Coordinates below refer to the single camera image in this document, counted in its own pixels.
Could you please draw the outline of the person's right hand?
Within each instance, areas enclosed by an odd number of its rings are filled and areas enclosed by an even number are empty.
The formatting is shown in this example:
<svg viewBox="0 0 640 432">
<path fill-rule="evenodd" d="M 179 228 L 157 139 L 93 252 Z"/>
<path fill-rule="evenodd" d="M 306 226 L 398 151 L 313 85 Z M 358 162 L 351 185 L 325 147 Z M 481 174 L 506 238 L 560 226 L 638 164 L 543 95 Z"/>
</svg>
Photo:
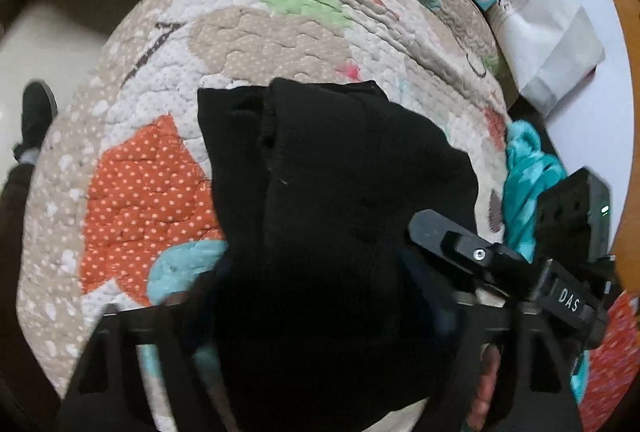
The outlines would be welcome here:
<svg viewBox="0 0 640 432">
<path fill-rule="evenodd" d="M 480 385 L 477 388 L 468 418 L 466 418 L 466 425 L 472 431 L 482 430 L 485 424 L 491 399 L 495 392 L 500 360 L 499 349 L 493 344 L 487 345 L 483 353 Z"/>
</svg>

